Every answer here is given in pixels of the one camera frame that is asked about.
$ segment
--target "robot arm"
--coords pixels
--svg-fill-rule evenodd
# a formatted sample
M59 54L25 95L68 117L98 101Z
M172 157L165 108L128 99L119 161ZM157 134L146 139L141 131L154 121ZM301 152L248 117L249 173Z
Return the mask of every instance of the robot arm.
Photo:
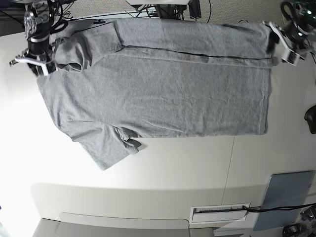
M10 62L10 65L16 63L27 63L36 75L47 76L57 70L54 61L55 50L61 40L53 44L49 43L51 34L64 30L68 22L59 17L55 22L55 15L60 10L63 11L63 4L70 4L75 0L55 1L51 0L17 0L15 2L25 4L24 26L25 38L28 42L28 48Z
M316 1L287 0L281 3L281 12L287 20L287 24L281 28L270 22L269 26L285 47L282 56L283 62L296 66L299 59L305 59L307 53L315 54L308 38L314 34L316 28Z

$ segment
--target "white table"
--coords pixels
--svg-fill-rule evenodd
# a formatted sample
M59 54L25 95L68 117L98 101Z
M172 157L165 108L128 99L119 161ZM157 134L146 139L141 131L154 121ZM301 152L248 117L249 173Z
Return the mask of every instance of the white table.
M310 57L297 67L273 68L264 136L139 139L138 154L101 171L80 144L54 126L28 67L9 67L25 47L23 34L0 38L0 222L13 237L31 236L41 217L58 219L62 208L78 211L83 202L88 204L82 214L156 219L188 219L190 207L198 205L258 206L272 174L316 169L316 136L304 121L316 104L316 65ZM55 190L52 201L60 190L68 199L51 208L37 202L38 214L30 192L38 182L55 184L33 187ZM86 199L93 192L106 199ZM216 235L249 233L244 229L252 228L255 217L217 225Z

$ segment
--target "gray panel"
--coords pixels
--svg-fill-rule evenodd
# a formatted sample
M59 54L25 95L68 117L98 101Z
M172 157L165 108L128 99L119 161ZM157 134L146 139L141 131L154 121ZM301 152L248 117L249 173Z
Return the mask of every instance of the gray panel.
M201 230L139 230L77 225L61 222L58 237L214 237L211 228Z
M184 219L132 219L104 216L89 216L73 213L60 213L62 222L125 229L179 230L188 229L189 221Z
M314 171L272 175L261 209L303 205L313 177ZM260 213L253 230L261 231L290 225L295 222L299 212L300 209Z
M33 237L56 237L59 221L41 219Z
M233 236L222 236L222 237L241 237L243 236L243 234L240 234L240 235L233 235Z

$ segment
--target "black wire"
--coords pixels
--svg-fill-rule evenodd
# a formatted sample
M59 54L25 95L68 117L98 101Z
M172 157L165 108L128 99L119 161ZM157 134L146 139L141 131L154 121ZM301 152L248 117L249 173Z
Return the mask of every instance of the black wire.
M12 19L15 20L16 22L20 23L22 26L24 26L24 23L23 23L22 21L20 21L19 19L15 18L15 17L13 17L13 16L11 16L11 15L9 15L8 13L6 13L6 12L4 12L4 11L1 11L1 10L0 10L0 12L3 13L4 15L7 15L7 16L10 17L10 18L12 18Z
M124 15L124 14L128 14L128 13L114 13L114 14L104 14L104 15L100 15L100 16L97 16L97 17L101 17L101 16L116 16L116 15ZM96 16L88 16L88 17L82 17L80 19L77 19L77 18L74 18L72 19L73 21L79 21L79 20L84 20L84 19L89 19L89 18L94 18Z
M125 11L128 15L130 15L131 17L133 17L133 15L132 14L130 14L130 13L128 13L127 11Z
M140 15L140 13L142 13L142 10L139 10L138 14L136 15L136 17L138 17Z
M52 26L49 33L52 35L52 34L61 32L61 31L63 31L67 26L68 26L68 21L62 20L62 21L56 23L54 26Z
M289 15L289 14L286 12L286 10L285 10L285 8L284 8L285 6L287 6L287 7L289 8L289 10L290 10L290 12L291 12L291 15ZM294 8L294 6L293 6L290 2L288 2L288 1L283 1L283 2L281 3L280 8L281 8L282 15L286 18L286 20L288 20L288 21L293 20L294 22L297 21L296 9Z
M306 39L306 40L307 40L307 42L308 42L308 45L311 47L310 41L309 41L308 39ZM314 60L314 63L315 63L315 65L316 65L316 60L315 60L314 55L312 54L312 52L311 52L311 56L312 56L312 58L313 58L313 60Z
M146 8L146 12L147 12L147 15L149 16L149 18L151 18L151 16L149 15L149 12L148 12L148 8Z
M55 9L55 15L57 15L57 12L59 11L59 6L60 6L59 1L57 1L56 9Z
M80 21L80 19L74 19L73 16L72 16L72 17L63 16L63 18L68 19L68 20L70 20L70 21Z
M75 2L73 1L72 3L68 4L64 11L69 11L69 9L74 5L74 3Z
M209 17L208 17L207 22L209 23L209 19L211 19L211 15L212 15L212 4L211 4L211 0L208 0L208 2L209 2L210 11L209 11Z
M59 7L60 7L60 17L59 17L59 19L58 19L58 21L57 21L56 25L57 25L57 24L59 24L59 23L61 22L62 17L63 17L63 15L64 15L63 6L62 6L62 4L60 3L60 1L58 1L58 2L59 2Z
M86 28L86 29L83 29L83 30L80 30L80 31L75 31L71 36L73 36L74 34L80 33L80 32L82 32L82 31L86 31L86 30L89 30L89 29L93 29L93 28L97 28L97 27L100 27L100 26L104 26L104 25L106 25L106 24L108 24L108 23L104 23L104 24L102 24L102 25L98 25L98 26Z
M300 206L279 206L279 207L270 208L270 209L252 209L246 206L242 206L242 208L248 212L261 213L261 212L268 212L268 211L292 211L292 210L297 210L297 209L314 206L314 205L316 205L316 202L311 203L311 204L306 204L306 205L300 205Z

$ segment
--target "black cable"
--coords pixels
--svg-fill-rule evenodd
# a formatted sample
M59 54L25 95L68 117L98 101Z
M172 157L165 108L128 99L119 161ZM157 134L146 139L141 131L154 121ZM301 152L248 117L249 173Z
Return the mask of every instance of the black cable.
M55 16L57 15L58 11L59 11L59 1L56 2Z
M140 10L140 11L138 12L138 14L136 15L136 18L140 15L140 13L142 13L142 10Z
M212 15L212 4L211 4L211 0L208 0L208 2L209 2L210 11L209 11L209 17L208 17L207 22L209 23L209 19L211 19L211 15Z
M72 17L63 16L63 18L68 19L68 20L70 20L70 21L80 21L80 19L74 19L73 16L72 16Z
M74 34L80 33L80 32L82 32L82 31L86 31L86 30L89 30L89 29L93 29L93 28L97 28L97 27L100 27L100 26L104 26L104 25L106 25L106 24L108 24L108 23L104 23L104 24L102 24L102 25L98 25L98 26L86 28L86 29L83 29L83 30L80 30L80 31L75 31L71 36L73 36Z
M149 16L149 18L151 18L151 16L149 15L148 8L146 8L146 12L147 12L147 15Z
M287 7L290 9L291 15L289 15L289 14L285 11L285 8L284 8L285 6L287 6ZM293 5L292 5L290 2L288 2L288 1L283 1L283 2L281 3L280 8L281 8L282 15L286 18L286 20L288 20L288 21L291 21L291 20L297 21L296 10L295 10L295 8L293 7Z
M124 12L124 13L104 14L104 15L99 15L97 17L101 17L101 16L116 16L116 15L124 15L124 14L128 14L128 13ZM89 19L89 18L94 18L94 17L95 16L81 17L80 19L74 18L73 21L84 20L84 19Z
M62 17L63 17L63 15L64 15L63 6L62 6L62 4L60 3L60 1L58 1L58 2L59 2L59 8L60 8L60 17L59 17L59 19L58 19L58 21L57 21L56 25L57 25L57 24L59 24L59 23L61 22Z
M12 18L12 19L15 20L16 22L20 23L22 26L24 26L24 23L23 23L22 21L20 21L19 19L17 19L17 18L15 18L15 17L11 16L10 14L8 14L8 13L6 13L6 12L4 12L4 11L1 11L1 10L0 10L0 12L3 13L4 15L7 15L7 16L10 17L10 18Z
M261 213L261 212L268 212L268 211L292 211L292 210L297 210L297 209L301 209L301 208L309 207L309 206L314 206L314 205L316 205L316 203L300 205L300 206L279 206L279 207L270 208L270 209L252 209L252 208L248 208L246 206L242 206L242 208L248 212Z
M131 17L133 17L133 15L132 14L130 14L130 13L128 13L127 11L125 11L128 15L130 15Z
M69 9L74 5L74 3L75 2L73 1L72 3L68 4L64 11L69 11Z
M311 47L310 41L309 41L308 39L306 39L306 40L307 40L307 42L308 42L308 45ZM315 63L315 65L316 65L316 60L315 60L314 55L313 55L312 52L311 52L311 56L312 56L312 58L313 58L313 60L314 60L314 63Z
M61 31L63 31L67 26L68 26L68 21L62 20L62 21L60 21L60 22L57 22L54 26L52 26L49 33L52 35L52 34L61 32Z

